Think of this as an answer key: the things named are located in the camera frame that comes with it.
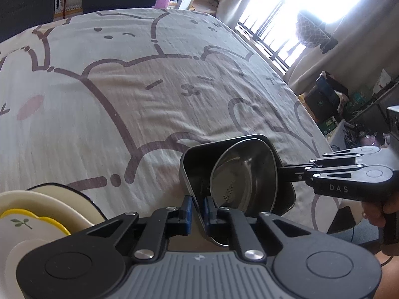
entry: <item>person's leg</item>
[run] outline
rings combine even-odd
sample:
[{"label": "person's leg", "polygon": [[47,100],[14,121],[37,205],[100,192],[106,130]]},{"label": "person's leg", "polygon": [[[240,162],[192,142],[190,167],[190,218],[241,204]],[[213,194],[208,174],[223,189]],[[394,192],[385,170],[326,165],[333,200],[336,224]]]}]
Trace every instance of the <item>person's leg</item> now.
[{"label": "person's leg", "polygon": [[382,265],[382,279],[374,299],[399,298],[399,256],[387,256],[382,252],[376,254]]}]

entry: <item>silver screw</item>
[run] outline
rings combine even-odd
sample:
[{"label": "silver screw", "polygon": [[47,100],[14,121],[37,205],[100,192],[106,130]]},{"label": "silver screw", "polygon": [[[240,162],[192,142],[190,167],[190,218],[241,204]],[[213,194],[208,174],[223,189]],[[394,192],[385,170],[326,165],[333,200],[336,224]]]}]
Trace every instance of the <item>silver screw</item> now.
[{"label": "silver screw", "polygon": [[258,251],[257,249],[248,249],[245,253],[244,256],[247,259],[253,260],[253,261],[257,261],[259,259],[262,259],[265,257],[265,255],[261,252]]},{"label": "silver screw", "polygon": [[150,259],[154,257],[154,252],[151,249],[139,249],[134,252],[134,257],[138,259]]}]

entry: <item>bed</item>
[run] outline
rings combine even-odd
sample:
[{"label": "bed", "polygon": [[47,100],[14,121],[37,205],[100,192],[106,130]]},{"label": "bed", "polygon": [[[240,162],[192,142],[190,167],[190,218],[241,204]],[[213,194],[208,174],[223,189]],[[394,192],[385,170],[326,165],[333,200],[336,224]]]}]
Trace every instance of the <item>bed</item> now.
[{"label": "bed", "polygon": [[[4,41],[0,109],[0,191],[57,182],[107,217],[178,206],[179,159],[198,143],[260,133],[284,163],[331,151],[271,67],[192,11],[95,12]],[[294,188],[285,216],[327,231],[339,201]],[[211,246],[199,229],[174,246]]]}]

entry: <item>metal tray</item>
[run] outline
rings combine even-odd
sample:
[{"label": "metal tray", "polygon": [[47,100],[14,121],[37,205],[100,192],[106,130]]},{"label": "metal tray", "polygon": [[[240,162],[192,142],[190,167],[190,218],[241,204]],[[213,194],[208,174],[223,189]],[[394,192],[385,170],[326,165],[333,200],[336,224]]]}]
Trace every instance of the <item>metal tray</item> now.
[{"label": "metal tray", "polygon": [[[264,141],[273,151],[277,167],[283,163],[270,140],[260,134],[231,138],[220,142],[212,142],[189,148],[180,159],[179,178],[186,192],[193,197],[194,206],[199,214],[202,226],[204,198],[209,193],[209,179],[212,169],[220,156],[232,145],[249,138],[258,138]],[[295,191],[291,182],[278,180],[277,198],[272,210],[276,215],[283,215],[295,204]]]}]

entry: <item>pink cheek spot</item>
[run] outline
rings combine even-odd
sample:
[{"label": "pink cheek spot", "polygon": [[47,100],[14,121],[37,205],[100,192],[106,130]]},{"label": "pink cheek spot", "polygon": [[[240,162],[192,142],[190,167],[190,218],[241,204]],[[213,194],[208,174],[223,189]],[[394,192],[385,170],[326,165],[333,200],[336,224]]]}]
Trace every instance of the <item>pink cheek spot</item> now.
[{"label": "pink cheek spot", "polygon": [[43,103],[44,96],[36,95],[31,97],[20,109],[17,114],[17,120],[24,120],[33,115]]}]

